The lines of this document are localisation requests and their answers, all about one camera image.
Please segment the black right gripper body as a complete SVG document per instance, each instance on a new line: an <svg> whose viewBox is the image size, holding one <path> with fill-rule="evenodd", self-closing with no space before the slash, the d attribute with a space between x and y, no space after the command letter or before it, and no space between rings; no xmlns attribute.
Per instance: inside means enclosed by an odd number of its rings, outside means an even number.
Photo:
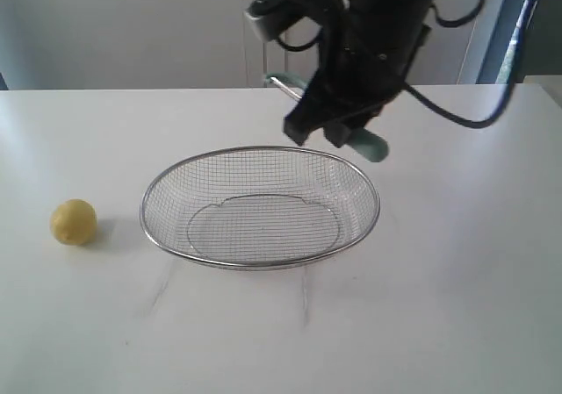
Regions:
<svg viewBox="0 0 562 394"><path fill-rule="evenodd" d="M433 0L342 0L321 44L328 90L351 111L378 112L405 89Z"/></svg>

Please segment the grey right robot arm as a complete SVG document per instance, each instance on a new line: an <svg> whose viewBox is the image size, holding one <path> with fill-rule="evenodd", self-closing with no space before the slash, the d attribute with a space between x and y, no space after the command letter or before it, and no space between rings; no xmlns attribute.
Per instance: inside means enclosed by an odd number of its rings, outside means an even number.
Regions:
<svg viewBox="0 0 562 394"><path fill-rule="evenodd" d="M319 23L321 37L318 68L285 117L284 132L303 145L321 129L341 147L404 89L434 0L292 2Z"/></svg>

